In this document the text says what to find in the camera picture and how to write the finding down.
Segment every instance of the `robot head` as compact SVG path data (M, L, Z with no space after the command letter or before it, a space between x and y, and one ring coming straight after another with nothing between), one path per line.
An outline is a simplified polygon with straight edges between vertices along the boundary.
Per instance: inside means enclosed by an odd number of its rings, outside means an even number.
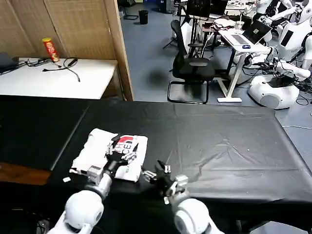
M302 2L295 3L296 10L296 23L302 23L306 20L310 20L312 17L312 1L304 0Z

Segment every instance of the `trash can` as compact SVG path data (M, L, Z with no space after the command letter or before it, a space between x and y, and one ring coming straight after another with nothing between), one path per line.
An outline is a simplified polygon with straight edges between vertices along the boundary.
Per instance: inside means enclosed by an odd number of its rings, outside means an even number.
M140 24L148 23L148 11L141 10L138 12L138 16L140 17Z

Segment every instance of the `pringles can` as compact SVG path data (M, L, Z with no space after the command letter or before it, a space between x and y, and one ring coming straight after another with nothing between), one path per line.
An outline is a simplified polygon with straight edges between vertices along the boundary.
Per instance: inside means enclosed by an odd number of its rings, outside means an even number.
M58 62L59 61L59 56L57 51L55 50L54 44L51 40L51 38L44 38L42 39L43 44L47 48L47 51L52 59L53 62Z

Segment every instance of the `power cord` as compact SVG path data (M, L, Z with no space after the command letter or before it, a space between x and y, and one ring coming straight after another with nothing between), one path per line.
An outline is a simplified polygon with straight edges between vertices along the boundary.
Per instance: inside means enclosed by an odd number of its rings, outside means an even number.
M306 97L302 96L301 94L299 94L299 96L302 97L302 98L297 98L296 103L299 104L300 106L307 106L310 103L312 103L312 99L306 98ZM300 103L299 101L301 101L301 100L305 100L306 102L305 103Z
M70 68L72 68L73 66L75 66L75 65L77 64L77 62L78 62L78 58L76 58L76 57L70 57L70 58L67 58L67 59L64 60L64 62L63 62L63 67L62 67L62 68L59 68L59 69L43 69L42 71L43 71L43 72L51 72L51 71L69 70L69 71L71 71L72 73L74 73L74 74L77 76L78 82L80 82L80 77L79 77L79 75L78 75L76 72L74 72L73 70L70 69Z
M27 61L21 60L21 61L19 61L19 63L18 63L17 66L7 67L7 68L6 68L7 70L4 71L4 72L2 72L2 73L0 73L0 76L1 76L1 75L5 75L5 74L8 74L8 73L10 73L10 72L13 72L13 71L15 71L15 70L17 70L17 69L19 69L19 68L21 68L21 67L23 67L23 66L26 66L26 65L27 65Z

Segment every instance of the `wooden partition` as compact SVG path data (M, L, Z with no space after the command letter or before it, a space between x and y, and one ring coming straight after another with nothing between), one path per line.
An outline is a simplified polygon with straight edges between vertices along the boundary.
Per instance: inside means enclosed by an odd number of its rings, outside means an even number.
M47 57L45 37L62 58L117 60L125 98L133 100L117 0L0 0L0 52Z

